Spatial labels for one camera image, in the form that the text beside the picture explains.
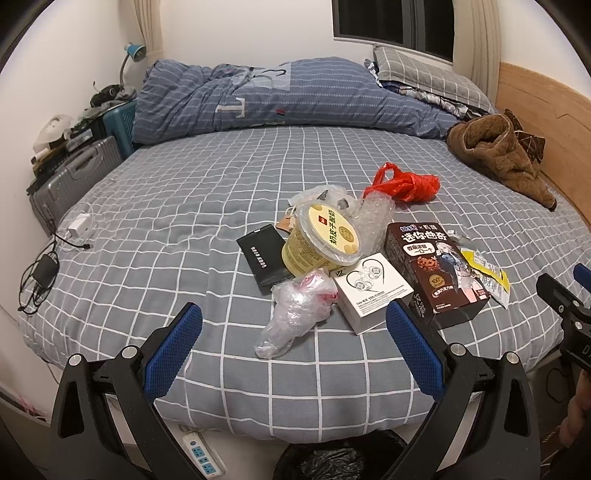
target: curtain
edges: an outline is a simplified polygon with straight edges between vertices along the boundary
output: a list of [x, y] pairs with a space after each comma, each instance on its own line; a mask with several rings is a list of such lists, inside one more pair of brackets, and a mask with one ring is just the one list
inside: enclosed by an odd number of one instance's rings
[[501, 63], [496, 0], [453, 0], [453, 70], [472, 80], [494, 104]]
[[164, 55], [160, 27], [160, 0], [133, 0], [139, 30], [146, 45], [150, 65]]

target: metal screw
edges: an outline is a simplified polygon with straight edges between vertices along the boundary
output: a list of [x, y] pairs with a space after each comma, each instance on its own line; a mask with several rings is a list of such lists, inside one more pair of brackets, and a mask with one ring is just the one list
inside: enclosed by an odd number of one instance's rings
[[510, 364], [516, 365], [518, 364], [521, 360], [519, 359], [519, 355], [517, 355], [514, 352], [509, 352], [507, 354], [507, 360], [509, 361]]
[[80, 362], [82, 362], [82, 355], [78, 355], [78, 353], [75, 355], [72, 355], [70, 357], [70, 360], [68, 361], [68, 363], [73, 367], [78, 365]]
[[450, 347], [450, 350], [456, 356], [466, 355], [466, 347], [463, 346], [461, 343], [453, 343]]
[[123, 358], [133, 358], [135, 354], [138, 352], [138, 348], [136, 346], [130, 345], [126, 346], [123, 351], [121, 352], [121, 356]]

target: gray plaid bedsheet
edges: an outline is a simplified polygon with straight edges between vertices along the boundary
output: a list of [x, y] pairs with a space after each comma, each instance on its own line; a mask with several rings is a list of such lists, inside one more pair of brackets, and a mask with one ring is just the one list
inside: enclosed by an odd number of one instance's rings
[[272, 361], [254, 345], [273, 310], [236, 239], [285, 211], [318, 184], [357, 195], [378, 167], [436, 174], [436, 200], [400, 205], [401, 222], [436, 220], [477, 242], [506, 269], [511, 305], [493, 300], [469, 323], [443, 332], [478, 355], [517, 351], [528, 368], [559, 340], [559, 317], [535, 295], [542, 272], [588, 300], [573, 281], [588, 263], [591, 235], [558, 198], [550, 213], [458, 161], [445, 143], [389, 132], [268, 127], [217, 132], [144, 148], [96, 185], [67, 215], [93, 215], [91, 251], [60, 251], [61, 270], [22, 334], [43, 358], [116, 355], [141, 344], [187, 301], [203, 332], [166, 397], [163, 417], [208, 429], [289, 442], [319, 442], [420, 422], [431, 407], [385, 328], [355, 336], [333, 314]]

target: wooden headboard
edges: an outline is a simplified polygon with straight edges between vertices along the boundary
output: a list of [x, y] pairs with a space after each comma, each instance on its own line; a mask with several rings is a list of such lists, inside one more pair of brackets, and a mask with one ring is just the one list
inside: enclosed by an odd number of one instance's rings
[[549, 77], [501, 63], [496, 106], [544, 137], [542, 171], [591, 223], [591, 100]]

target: anime character illustration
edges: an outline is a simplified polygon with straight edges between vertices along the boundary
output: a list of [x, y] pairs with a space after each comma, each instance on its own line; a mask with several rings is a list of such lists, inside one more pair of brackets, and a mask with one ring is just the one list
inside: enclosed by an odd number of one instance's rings
[[470, 302], [475, 302], [478, 299], [477, 292], [482, 290], [482, 286], [476, 280], [476, 275], [468, 262], [445, 242], [437, 242], [436, 247], [437, 260], [441, 269], [451, 276], [454, 290], [457, 292], [461, 289]]

